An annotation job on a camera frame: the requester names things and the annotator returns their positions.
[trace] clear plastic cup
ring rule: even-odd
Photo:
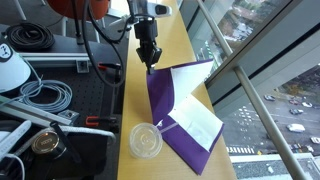
[[[130,133],[130,153],[136,158],[153,158],[159,154],[162,142],[161,133],[156,126],[149,123],[138,124]]]

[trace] crosswalk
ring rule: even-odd
[[[255,154],[253,148],[227,147],[228,153]]]

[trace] wooden table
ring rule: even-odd
[[[162,0],[158,3],[169,5],[173,9],[171,17],[158,18],[156,41],[163,53],[156,69],[195,61],[182,17],[174,0]],[[226,146],[221,136],[213,149],[210,159],[201,176],[194,171],[166,143],[153,159],[136,159],[129,153],[129,134],[139,123],[152,123],[151,108],[146,86],[146,67],[142,64],[136,48],[139,41],[134,31],[130,33],[127,75],[123,104],[120,157],[118,179],[236,179]],[[198,87],[193,95],[208,109],[213,111],[204,85]]]

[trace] metal railing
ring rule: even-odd
[[[212,18],[210,12],[205,7],[202,0],[197,0],[197,1],[213,33],[217,37],[217,40],[220,43],[222,49],[224,50],[227,56],[230,56],[232,54],[232,50],[228,45],[227,41],[224,39],[223,34],[221,33],[214,19]],[[253,107],[257,111],[257,114],[259,115],[263,126],[267,130],[268,134],[271,136],[271,139],[274,145],[276,146],[276,149],[278,150],[279,155],[283,160],[291,177],[293,179],[306,179],[306,176],[304,174],[302,167],[300,166],[297,159],[295,159],[292,151],[287,145],[287,142],[285,141],[281,132],[277,128],[271,115],[269,114],[268,110],[264,106],[262,100],[260,99],[258,93],[256,92],[254,86],[252,85],[251,81],[249,80],[248,76],[246,75],[242,67],[235,66],[232,69],[236,73],[242,87],[245,90],[245,93],[249,97],[250,102],[252,103]]]

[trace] road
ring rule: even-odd
[[[314,154],[320,154],[320,145],[313,144],[310,140],[312,136],[320,137],[320,109],[293,105],[287,99],[277,99],[273,102],[263,100],[263,102],[288,144],[311,145]],[[301,109],[304,113],[292,115],[290,109]],[[221,120],[225,123],[223,136],[230,155],[249,155],[257,154],[258,151],[276,150],[250,103]],[[290,132],[286,126],[292,123],[302,124],[306,131]]]

